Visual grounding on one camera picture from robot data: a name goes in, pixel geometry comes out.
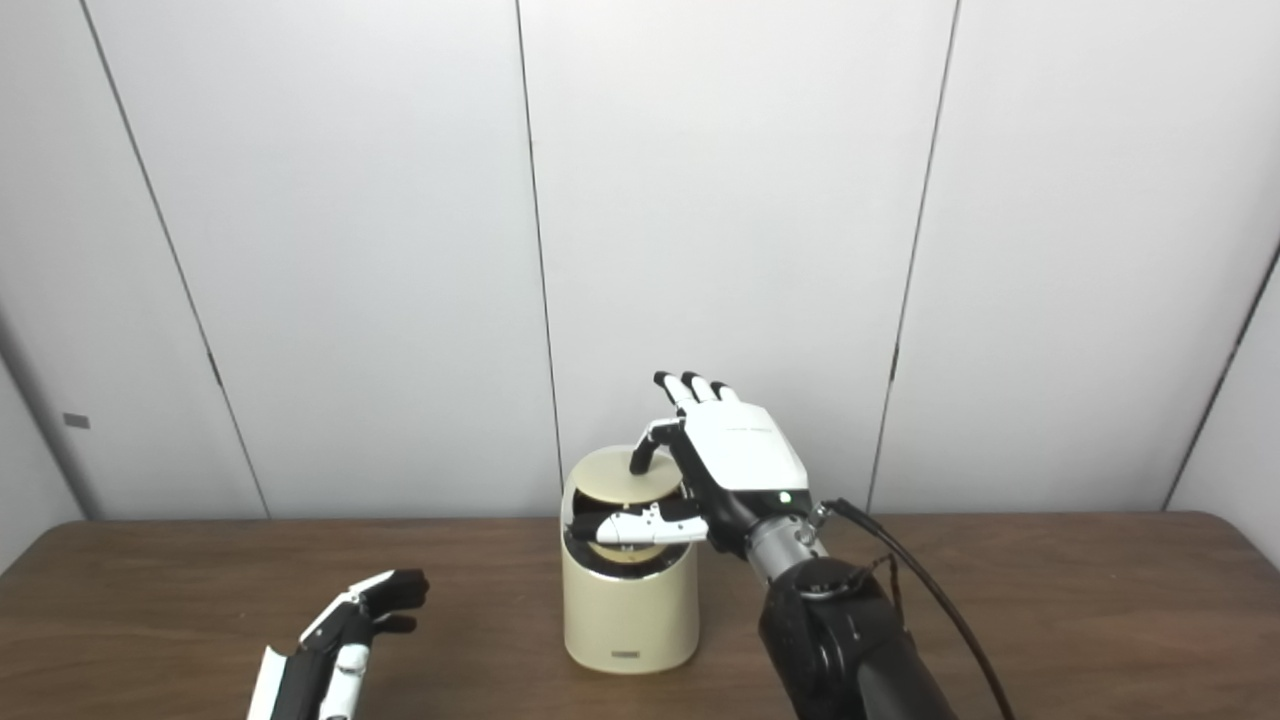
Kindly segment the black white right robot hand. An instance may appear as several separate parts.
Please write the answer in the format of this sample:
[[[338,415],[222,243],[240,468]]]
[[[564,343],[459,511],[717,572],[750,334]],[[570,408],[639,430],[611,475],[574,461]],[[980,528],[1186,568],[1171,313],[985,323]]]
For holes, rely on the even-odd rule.
[[[675,410],[652,421],[623,457],[627,478],[646,475],[666,448],[680,500],[623,503],[570,523],[570,536],[600,546],[691,544],[710,541],[740,559],[763,521],[810,498],[806,469],[774,418],[732,387],[695,372],[657,372]]]

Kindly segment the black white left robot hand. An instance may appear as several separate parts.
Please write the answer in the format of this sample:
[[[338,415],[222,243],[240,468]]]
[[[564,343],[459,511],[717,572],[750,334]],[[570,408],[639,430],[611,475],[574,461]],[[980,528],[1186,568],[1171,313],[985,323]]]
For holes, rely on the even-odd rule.
[[[300,634],[294,651],[266,647],[247,711],[248,719],[353,719],[374,641],[415,632],[407,612],[425,605],[430,589],[421,569],[383,571],[357,582]]]

